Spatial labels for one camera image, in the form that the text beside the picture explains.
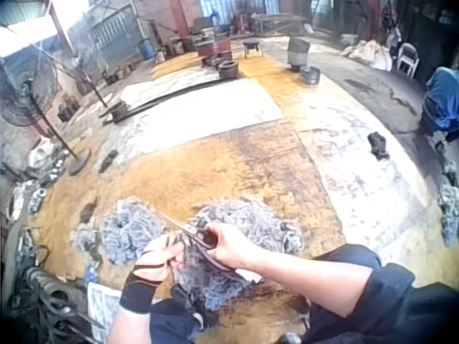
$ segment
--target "gray yarn scrap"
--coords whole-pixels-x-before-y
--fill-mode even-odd
[[[79,223],[78,227],[70,233],[70,242],[74,248],[86,252],[88,247],[96,243],[98,231],[94,228],[94,220],[94,216],[91,216],[88,223]]]
[[[268,206],[251,198],[220,199],[204,206],[189,223],[232,224],[254,244],[274,252],[293,254],[304,248],[300,229],[278,219]],[[236,273],[221,272],[206,262],[193,247],[186,248],[184,266],[177,282],[208,310],[218,310],[238,296],[250,282]]]
[[[443,175],[446,177],[438,194],[438,206],[442,209],[442,238],[449,247],[454,238],[459,238],[459,185],[456,164],[445,157],[440,151],[443,161]]]
[[[137,260],[145,246],[164,233],[164,224],[135,197],[118,201],[117,209],[105,219],[102,244],[109,260],[124,265]]]
[[[438,205],[442,209],[442,238],[449,247],[459,237],[459,188],[444,183],[440,187]]]

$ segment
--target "left hand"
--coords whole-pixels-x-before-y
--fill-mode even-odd
[[[163,282],[171,269],[176,269],[184,263],[183,242],[168,246],[174,242],[174,236],[165,234],[152,240],[144,249],[143,255],[137,260],[138,265],[151,265],[143,269],[137,269],[133,273],[152,282]]]

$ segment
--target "scissors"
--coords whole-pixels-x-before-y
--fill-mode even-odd
[[[218,238],[215,234],[213,234],[210,231],[198,229],[197,233],[202,235],[201,238],[200,236],[186,229],[185,226],[179,224],[167,215],[161,213],[158,209],[155,209],[155,212],[158,215],[158,217],[162,218],[167,224],[171,224],[173,227],[182,231],[190,239],[190,242],[196,247],[197,251],[202,255],[202,257],[205,260],[207,260],[208,263],[211,264],[215,269],[226,272],[235,271],[235,269],[227,267],[226,265],[216,261],[207,253],[207,250],[214,249],[215,247],[217,247]]]

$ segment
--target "hand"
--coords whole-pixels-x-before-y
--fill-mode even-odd
[[[145,280],[163,282],[171,269],[176,269],[184,262],[183,242],[168,246],[170,242],[174,242],[174,236],[170,234],[151,241],[137,260],[133,273]]]
[[[217,247],[207,251],[209,256],[233,269],[250,268],[250,262],[263,251],[230,224],[208,224],[206,230],[218,238]]]

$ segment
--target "small stool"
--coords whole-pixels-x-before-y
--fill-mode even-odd
[[[247,59],[247,55],[249,54],[250,50],[257,50],[257,52],[261,52],[261,56],[265,56],[260,46],[260,42],[256,39],[248,39],[247,41],[243,41],[242,44],[244,45],[244,56]]]

